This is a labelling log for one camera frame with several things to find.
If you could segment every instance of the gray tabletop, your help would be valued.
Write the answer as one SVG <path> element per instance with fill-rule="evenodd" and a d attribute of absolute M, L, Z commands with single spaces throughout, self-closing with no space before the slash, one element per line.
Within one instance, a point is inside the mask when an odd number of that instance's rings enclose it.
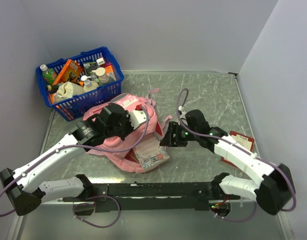
<path fill-rule="evenodd" d="M 211 126 L 226 132 L 236 131 L 251 136 L 246 113 L 232 74 L 203 73 L 150 73 L 125 74 L 122 92 L 140 97 L 149 90 L 160 88 L 152 98 L 162 121 L 167 115 L 176 120 L 176 98 L 182 88 L 189 89 L 186 111 L 199 109 Z M 53 117 L 45 150 L 56 144 L 78 121 L 65 121 L 58 113 Z M 48 181 L 69 179 L 85 174 L 92 183 L 169 183 L 208 182 L 226 172 L 236 177 L 246 177 L 239 169 L 221 162 L 221 158 L 196 142 L 187 147 L 168 148 L 170 159 L 147 173 L 124 172 L 105 157 L 84 154 L 65 163 Z"/>

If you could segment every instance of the pink backpack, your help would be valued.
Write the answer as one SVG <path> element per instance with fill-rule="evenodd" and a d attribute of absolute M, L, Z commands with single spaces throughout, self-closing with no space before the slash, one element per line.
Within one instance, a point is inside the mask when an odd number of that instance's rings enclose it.
<path fill-rule="evenodd" d="M 131 112 L 132 110 L 135 110 L 137 105 L 143 105 L 149 116 L 149 124 L 146 131 L 146 135 L 157 132 L 161 137 L 164 136 L 164 127 L 166 125 L 166 122 L 170 120 L 172 117 L 169 115 L 165 118 L 162 124 L 158 122 L 158 116 L 155 111 L 155 105 L 156 103 L 149 99 L 150 94 L 152 93 L 158 93 L 160 90 L 159 88 L 152 89 L 146 97 L 138 97 L 129 93 L 122 93 L 115 98 L 113 98 L 110 102 L 106 102 L 104 104 L 94 106 L 91 109 L 89 109 L 83 116 L 83 120 L 86 120 L 90 116 L 94 114 L 100 113 L 100 111 L 107 106 L 109 103 L 116 103 L 122 106 L 125 110 L 128 110 Z M 141 125 L 138 127 L 135 131 L 133 131 L 131 134 L 129 134 L 124 141 L 120 139 L 118 136 L 107 138 L 103 144 L 98 145 L 96 148 L 101 149 L 109 149 L 109 150 L 122 150 L 131 147 L 133 144 L 136 143 L 136 141 L 140 138 L 143 131 L 145 129 L 145 125 Z M 110 161 L 112 161 L 118 168 L 120 168 L 123 171 L 131 172 L 131 173 L 144 173 L 144 169 L 142 168 L 141 164 L 139 162 L 131 161 L 126 159 L 126 155 L 128 154 L 128 151 L 124 152 L 117 152 L 117 153 L 110 153 L 110 152 L 102 152 L 97 151 L 94 149 L 91 149 L 87 152 L 87 154 L 94 154 L 98 156 L 106 156 Z"/>

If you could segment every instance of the blue basket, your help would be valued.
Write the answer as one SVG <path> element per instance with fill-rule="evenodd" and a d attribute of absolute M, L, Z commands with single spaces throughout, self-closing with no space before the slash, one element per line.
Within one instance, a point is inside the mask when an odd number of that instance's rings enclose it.
<path fill-rule="evenodd" d="M 120 70 L 120 66 L 115 57 L 110 53 L 107 47 L 102 46 L 90 51 L 83 51 L 80 55 L 73 56 L 67 59 L 59 59 L 57 61 L 46 64 L 48 68 L 55 70 L 57 74 L 65 65 L 68 59 L 76 60 L 78 63 L 95 62 L 97 59 L 103 57 L 106 63 L 111 63 L 116 82 L 110 83 L 106 86 L 99 86 L 93 91 L 86 92 L 81 95 L 76 95 L 72 98 L 52 103 L 49 93 L 46 91 L 47 82 L 43 78 L 40 66 L 36 68 L 38 78 L 38 86 L 44 102 L 47 107 L 54 108 L 64 119 L 72 121 L 84 116 L 84 113 L 90 108 L 109 102 L 111 99 L 122 93 L 122 81 L 124 75 Z"/>

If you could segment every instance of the gray wall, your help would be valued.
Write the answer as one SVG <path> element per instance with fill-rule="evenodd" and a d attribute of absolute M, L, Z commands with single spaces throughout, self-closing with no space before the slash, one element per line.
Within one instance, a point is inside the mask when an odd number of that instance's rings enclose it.
<path fill-rule="evenodd" d="M 238 73 L 277 0 L 21 0 L 52 56 L 108 46 L 123 70 Z"/>
<path fill-rule="evenodd" d="M 35 67 L 51 61 L 21 3 L 0 0 L 0 171 L 39 155 L 50 109 L 40 96 Z M 0 214 L 11 209 L 4 196 Z M 6 239 L 12 218 L 0 218 L 0 239 Z"/>
<path fill-rule="evenodd" d="M 307 0 L 280 0 L 238 75 L 260 153 L 290 167 L 296 239 L 307 240 Z"/>

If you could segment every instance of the bottle cap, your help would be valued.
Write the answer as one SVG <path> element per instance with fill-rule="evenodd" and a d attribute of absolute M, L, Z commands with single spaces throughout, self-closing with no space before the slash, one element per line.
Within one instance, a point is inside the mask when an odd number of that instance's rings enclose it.
<path fill-rule="evenodd" d="M 103 84 L 109 82 L 109 76 L 106 74 L 106 69 L 103 67 L 98 67 L 96 70 L 93 70 L 93 72 L 99 77 L 100 82 Z"/>
<path fill-rule="evenodd" d="M 81 81 L 83 81 L 84 85 L 87 86 L 87 87 L 91 87 L 92 86 L 92 83 L 90 82 L 89 78 L 91 78 L 90 76 L 86 76 L 86 75 L 83 75 L 81 76 Z"/>
<path fill-rule="evenodd" d="M 48 69 L 48 67 L 45 64 L 43 64 L 43 65 L 40 66 L 40 69 L 41 69 L 41 71 L 46 71 Z"/>

